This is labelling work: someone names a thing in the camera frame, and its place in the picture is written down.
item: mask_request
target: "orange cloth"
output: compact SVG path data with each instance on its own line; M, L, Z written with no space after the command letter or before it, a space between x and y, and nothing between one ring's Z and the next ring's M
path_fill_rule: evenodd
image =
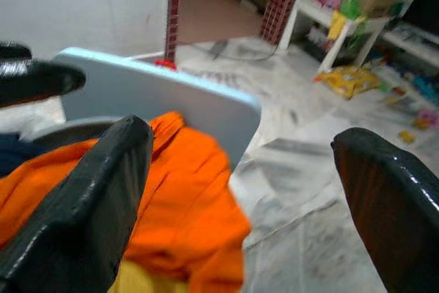
M190 292L237 292L250 225L228 189L225 152L178 113L150 125L152 163L124 257L152 274L189 280ZM0 248L96 141L59 148L0 179Z

